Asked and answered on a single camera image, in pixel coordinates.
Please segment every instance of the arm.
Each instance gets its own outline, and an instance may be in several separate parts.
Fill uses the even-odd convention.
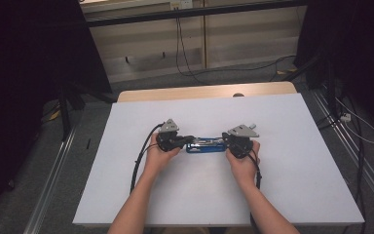
[[[259,152],[260,143],[253,141],[253,150]],[[266,199],[254,184],[256,167],[248,157],[237,159],[229,149],[226,157],[232,167],[232,173],[238,183],[249,207],[257,227],[262,233],[299,233],[297,229],[285,219]]]
[[[108,230],[109,234],[118,233],[142,233],[145,218],[147,216],[148,202],[151,188],[160,171],[168,164],[169,160],[178,154],[180,148],[169,152],[163,152],[156,144],[157,134],[153,134],[150,140],[150,148],[147,151],[147,159],[144,172],[138,180],[130,197],[120,209]]]

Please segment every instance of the black clamp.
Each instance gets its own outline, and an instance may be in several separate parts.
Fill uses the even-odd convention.
[[[259,137],[259,135],[246,125],[239,125],[227,133],[222,133],[222,137],[230,152],[238,158],[242,159],[249,155],[253,148],[251,137]]]
[[[193,136],[178,136],[178,130],[178,126],[172,119],[168,119],[160,128],[157,135],[157,144],[163,151],[168,152],[177,147],[181,149],[185,144],[194,141]]]

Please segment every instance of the blue device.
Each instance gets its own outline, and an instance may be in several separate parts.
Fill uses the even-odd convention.
[[[192,143],[187,143],[187,153],[212,153],[226,151],[226,144],[222,137],[218,138],[194,138]]]

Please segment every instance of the white table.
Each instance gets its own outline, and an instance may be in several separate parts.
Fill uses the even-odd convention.
[[[73,223],[99,226],[113,221],[129,196],[143,141],[168,118],[179,126],[180,135],[196,137],[220,137],[239,124],[255,123],[261,142],[261,191],[290,222],[363,222],[304,100],[289,94],[114,104]],[[182,150],[156,181],[146,225],[242,226],[249,225],[248,214],[224,153]]]

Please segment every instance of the forearm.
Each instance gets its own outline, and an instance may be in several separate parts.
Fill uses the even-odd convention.
[[[156,176],[143,173],[138,180],[130,197],[115,217],[109,234],[116,233],[142,233],[147,216],[148,202],[151,188]]]
[[[254,183],[241,184],[244,197],[259,230],[264,234],[299,233],[266,199]]]

